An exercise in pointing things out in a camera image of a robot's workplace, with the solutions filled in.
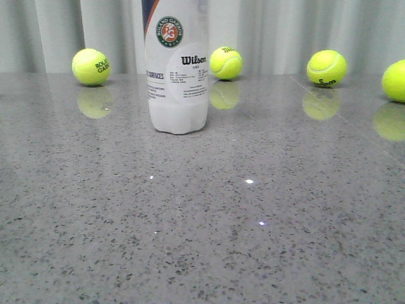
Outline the clear plastic tennis ball can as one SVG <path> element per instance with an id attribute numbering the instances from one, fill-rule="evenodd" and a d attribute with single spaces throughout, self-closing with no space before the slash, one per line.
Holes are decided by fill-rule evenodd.
<path id="1" fill-rule="evenodd" d="M 153 127 L 188 134 L 208 113 L 207 1 L 143 1 L 149 113 Z"/>

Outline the yellow tennis ball centre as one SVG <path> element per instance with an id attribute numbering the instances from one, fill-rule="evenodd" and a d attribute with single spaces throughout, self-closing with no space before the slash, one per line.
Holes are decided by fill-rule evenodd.
<path id="1" fill-rule="evenodd" d="M 223 46 L 213 51 L 209 65 L 216 78 L 232 80 L 242 71 L 243 59 L 236 49 Z"/>

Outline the yellow tennis ball far left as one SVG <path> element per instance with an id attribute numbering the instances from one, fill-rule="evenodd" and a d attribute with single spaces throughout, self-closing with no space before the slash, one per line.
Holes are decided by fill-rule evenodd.
<path id="1" fill-rule="evenodd" d="M 101 85 L 109 78 L 110 71 L 109 60 L 96 49 L 83 49 L 72 59 L 73 75 L 86 86 Z"/>

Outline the yellow Wilson tennis ball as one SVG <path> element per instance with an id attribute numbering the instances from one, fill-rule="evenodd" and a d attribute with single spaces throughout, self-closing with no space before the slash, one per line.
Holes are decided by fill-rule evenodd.
<path id="1" fill-rule="evenodd" d="M 347 72 L 346 58 L 334 50 L 318 51 L 308 61 L 306 73 L 312 83 L 331 87 L 344 79 Z"/>

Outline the yellow tennis ball far right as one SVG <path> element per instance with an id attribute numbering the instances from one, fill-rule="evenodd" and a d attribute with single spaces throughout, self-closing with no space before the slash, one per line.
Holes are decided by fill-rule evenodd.
<path id="1" fill-rule="evenodd" d="M 403 103 L 405 99 L 405 60 L 391 64 L 382 76 L 382 89 L 392 100 Z"/>

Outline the grey pleated curtain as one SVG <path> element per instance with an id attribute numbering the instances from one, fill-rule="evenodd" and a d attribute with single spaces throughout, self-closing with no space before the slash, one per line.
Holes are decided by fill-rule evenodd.
<path id="1" fill-rule="evenodd" d="M 351 73 L 382 73 L 404 58 L 403 1 L 209 1 L 210 50 L 237 49 L 243 72 L 303 72 L 322 49 Z M 145 69 L 140 1 L 2 1 L 1 71 L 66 73 L 83 48 L 114 73 Z"/>

